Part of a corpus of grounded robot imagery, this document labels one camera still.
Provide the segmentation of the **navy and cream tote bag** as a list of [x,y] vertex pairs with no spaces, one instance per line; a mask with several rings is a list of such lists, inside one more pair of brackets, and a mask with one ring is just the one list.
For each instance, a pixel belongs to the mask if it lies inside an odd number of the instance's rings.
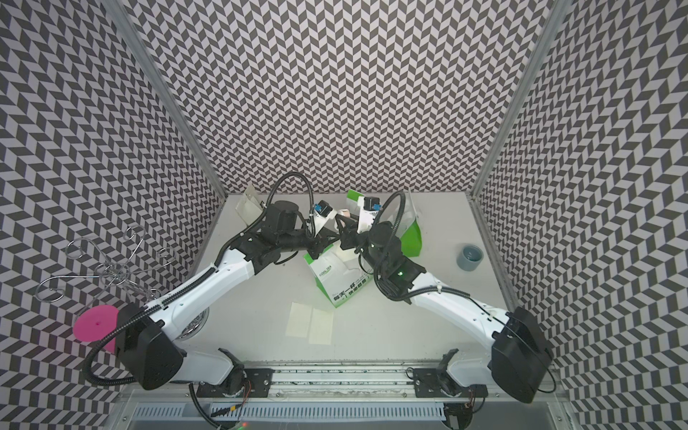
[[235,207],[237,215],[247,226],[256,221],[264,209],[265,202],[253,185],[247,186]]

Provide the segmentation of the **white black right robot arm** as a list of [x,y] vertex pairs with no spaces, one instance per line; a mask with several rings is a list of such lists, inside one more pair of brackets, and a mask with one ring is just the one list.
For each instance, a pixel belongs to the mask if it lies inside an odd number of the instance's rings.
[[444,354],[435,369],[442,394],[459,397],[491,382],[516,401],[530,404],[551,376],[552,346],[537,319],[522,306],[512,311],[489,306],[469,293],[449,287],[403,254],[397,236],[402,214],[383,220],[392,203],[376,204],[369,229],[362,217],[334,218],[344,249],[353,250],[371,267],[376,288],[390,301],[418,306],[439,315],[470,335],[484,349],[476,358],[460,358],[458,349]]

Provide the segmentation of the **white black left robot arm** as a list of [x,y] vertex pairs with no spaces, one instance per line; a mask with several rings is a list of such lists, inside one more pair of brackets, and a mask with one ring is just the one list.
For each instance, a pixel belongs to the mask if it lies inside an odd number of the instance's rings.
[[[295,177],[307,189],[307,211],[289,201],[277,201],[273,186],[261,213],[220,249],[215,261],[201,274],[150,301],[144,307],[127,308],[116,328],[92,347],[82,362],[84,379],[96,386],[138,383],[156,390],[167,383],[205,383],[229,396],[245,390],[245,367],[227,349],[202,352],[179,343],[186,327],[233,288],[252,279],[266,267],[281,264],[281,254],[306,251],[317,259],[337,241],[337,233],[327,229],[337,211],[327,202],[315,202],[313,186],[299,172],[278,179],[282,184]],[[92,364],[109,342],[116,343],[116,358],[129,376],[109,379],[97,376]]]

